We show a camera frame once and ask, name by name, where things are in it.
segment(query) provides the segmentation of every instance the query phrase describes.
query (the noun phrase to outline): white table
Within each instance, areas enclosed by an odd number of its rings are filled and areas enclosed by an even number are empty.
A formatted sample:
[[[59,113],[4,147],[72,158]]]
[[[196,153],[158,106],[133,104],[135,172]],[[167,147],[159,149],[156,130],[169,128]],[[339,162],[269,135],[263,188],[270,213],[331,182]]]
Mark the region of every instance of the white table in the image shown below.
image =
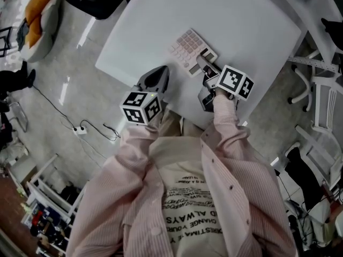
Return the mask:
[[[169,107],[204,129],[213,114],[197,98],[203,75],[189,78],[167,51],[188,28],[219,54],[219,67],[229,64],[254,80],[249,100],[238,105],[241,121],[267,92],[301,33],[270,0],[131,0],[95,66],[133,86],[147,71],[168,65]]]

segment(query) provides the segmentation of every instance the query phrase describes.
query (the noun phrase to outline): pink striped shirt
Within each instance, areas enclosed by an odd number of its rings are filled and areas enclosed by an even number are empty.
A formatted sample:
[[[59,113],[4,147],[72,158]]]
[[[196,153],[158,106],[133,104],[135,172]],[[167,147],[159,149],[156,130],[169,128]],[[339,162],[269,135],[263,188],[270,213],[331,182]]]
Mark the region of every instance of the pink striped shirt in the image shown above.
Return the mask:
[[[276,176],[255,158],[235,106],[214,100],[214,125],[201,137],[204,176],[228,256],[295,256]],[[173,256],[162,214],[163,183],[149,158],[159,121],[123,132],[117,155],[87,185],[67,256]]]

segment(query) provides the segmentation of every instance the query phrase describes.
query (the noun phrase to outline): orange pillow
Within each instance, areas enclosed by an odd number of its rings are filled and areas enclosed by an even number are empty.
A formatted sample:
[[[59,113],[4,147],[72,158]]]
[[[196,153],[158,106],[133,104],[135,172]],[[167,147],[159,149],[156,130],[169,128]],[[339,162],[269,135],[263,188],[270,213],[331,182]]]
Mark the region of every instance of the orange pillow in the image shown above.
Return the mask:
[[[25,9],[25,17],[28,25],[31,25],[32,21],[42,13],[45,6],[50,0],[30,0]]]
[[[25,36],[25,44],[28,42],[28,46],[31,48],[37,43],[41,36],[41,16],[38,15],[31,23],[28,34]]]

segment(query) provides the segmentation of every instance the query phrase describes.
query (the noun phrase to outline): power strip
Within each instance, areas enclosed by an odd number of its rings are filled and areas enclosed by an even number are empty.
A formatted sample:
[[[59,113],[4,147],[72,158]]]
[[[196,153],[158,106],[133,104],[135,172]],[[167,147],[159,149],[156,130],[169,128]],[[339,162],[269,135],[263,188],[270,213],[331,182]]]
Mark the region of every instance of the power strip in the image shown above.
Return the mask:
[[[78,127],[73,128],[73,133],[76,136],[85,135],[87,134],[87,129],[84,126],[78,126]]]

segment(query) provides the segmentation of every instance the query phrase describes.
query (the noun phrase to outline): concrete floor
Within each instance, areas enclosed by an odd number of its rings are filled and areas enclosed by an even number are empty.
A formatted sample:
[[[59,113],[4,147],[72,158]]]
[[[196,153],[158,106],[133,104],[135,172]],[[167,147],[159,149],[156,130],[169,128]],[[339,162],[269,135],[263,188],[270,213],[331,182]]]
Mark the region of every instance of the concrete floor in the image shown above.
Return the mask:
[[[13,49],[0,59],[2,70],[21,67],[15,36],[28,1],[9,0],[0,18],[1,27],[14,28],[11,36]],[[99,21],[63,1],[61,24],[52,51],[45,59],[29,64],[30,69],[37,71],[35,86],[68,115],[75,126],[88,119],[108,135],[113,134],[102,124],[121,130],[123,122],[118,105],[129,88],[94,65],[125,6],[126,2],[123,2],[110,18]],[[308,129],[310,125],[311,113],[302,111],[306,100],[293,105],[287,103],[288,97],[296,96],[304,88],[287,63],[249,117],[249,141],[269,162],[279,157],[282,163],[286,163],[282,158],[284,151],[299,139],[294,126],[300,124]],[[99,171],[105,161],[103,157],[115,152],[118,143],[110,142],[89,125],[85,136],[89,145],[80,141],[68,122],[34,88],[15,92],[13,97],[20,102],[29,120],[27,133],[15,125],[16,129],[38,167],[58,153],[55,166],[59,172],[74,184],[83,186]],[[286,173],[281,175],[290,194],[299,192],[299,187]],[[283,186],[281,192],[284,198],[288,197]]]

